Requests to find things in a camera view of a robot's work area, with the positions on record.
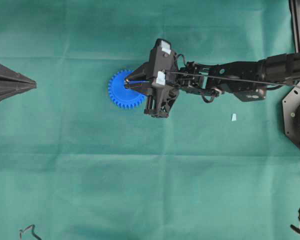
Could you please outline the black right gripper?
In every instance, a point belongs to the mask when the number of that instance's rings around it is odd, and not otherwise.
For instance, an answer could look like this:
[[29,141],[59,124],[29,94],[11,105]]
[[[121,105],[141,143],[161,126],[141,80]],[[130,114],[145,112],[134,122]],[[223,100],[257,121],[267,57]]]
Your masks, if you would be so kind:
[[176,96],[173,81],[176,77],[171,72],[178,70],[177,53],[172,50],[169,41],[158,38],[151,49],[148,61],[143,63],[126,78],[124,87],[147,96],[145,113],[154,118],[167,118],[171,109],[170,101]]

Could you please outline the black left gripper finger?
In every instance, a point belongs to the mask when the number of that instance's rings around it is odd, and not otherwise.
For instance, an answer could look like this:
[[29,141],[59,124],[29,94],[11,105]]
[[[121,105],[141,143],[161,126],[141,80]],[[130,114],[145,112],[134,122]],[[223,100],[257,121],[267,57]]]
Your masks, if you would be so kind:
[[17,86],[0,86],[0,102],[14,95],[25,93],[29,90],[36,89],[37,86],[34,84],[30,85],[17,85]]
[[0,64],[0,81],[30,84],[35,87],[37,86],[37,83],[34,80],[22,75],[19,72],[15,72],[2,64]]

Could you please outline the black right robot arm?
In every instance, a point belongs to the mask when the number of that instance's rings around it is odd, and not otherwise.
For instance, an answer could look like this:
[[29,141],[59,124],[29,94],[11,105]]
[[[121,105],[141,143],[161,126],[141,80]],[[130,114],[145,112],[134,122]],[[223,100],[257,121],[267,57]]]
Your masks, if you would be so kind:
[[147,97],[144,113],[168,118],[180,91],[198,95],[210,104],[230,93],[242,102],[264,100],[267,91],[296,86],[300,81],[300,52],[270,56],[258,61],[207,65],[186,61],[165,39],[157,39],[149,60],[124,80],[126,89]]

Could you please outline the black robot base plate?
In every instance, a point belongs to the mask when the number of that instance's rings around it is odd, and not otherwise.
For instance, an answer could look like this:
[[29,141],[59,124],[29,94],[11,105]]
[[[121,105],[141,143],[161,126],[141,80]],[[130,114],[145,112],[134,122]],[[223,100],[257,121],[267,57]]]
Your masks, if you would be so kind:
[[282,100],[285,135],[300,149],[300,82]]

